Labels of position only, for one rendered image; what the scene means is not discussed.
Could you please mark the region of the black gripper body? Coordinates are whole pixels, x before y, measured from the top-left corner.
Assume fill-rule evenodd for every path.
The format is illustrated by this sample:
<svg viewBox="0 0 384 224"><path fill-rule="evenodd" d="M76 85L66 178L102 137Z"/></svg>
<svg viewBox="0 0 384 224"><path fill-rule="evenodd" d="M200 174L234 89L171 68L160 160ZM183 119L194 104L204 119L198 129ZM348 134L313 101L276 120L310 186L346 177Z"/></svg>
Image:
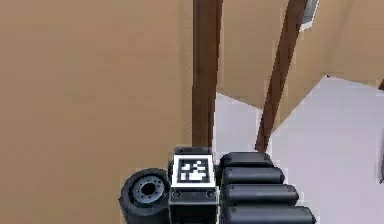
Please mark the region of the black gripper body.
<svg viewBox="0 0 384 224"><path fill-rule="evenodd" d="M163 169L147 168L130 176L119 198L126 224L169 224L169 189Z"/></svg>

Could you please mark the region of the brown wooden door frame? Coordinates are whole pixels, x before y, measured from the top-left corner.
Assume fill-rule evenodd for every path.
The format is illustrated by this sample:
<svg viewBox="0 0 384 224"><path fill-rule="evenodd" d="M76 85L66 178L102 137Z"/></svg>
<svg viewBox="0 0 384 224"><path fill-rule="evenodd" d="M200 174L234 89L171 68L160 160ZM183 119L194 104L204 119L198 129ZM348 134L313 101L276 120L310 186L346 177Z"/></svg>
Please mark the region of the brown wooden door frame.
<svg viewBox="0 0 384 224"><path fill-rule="evenodd" d="M213 138L223 0L193 0L192 144ZM289 0L254 149L268 148L308 0Z"/></svg>

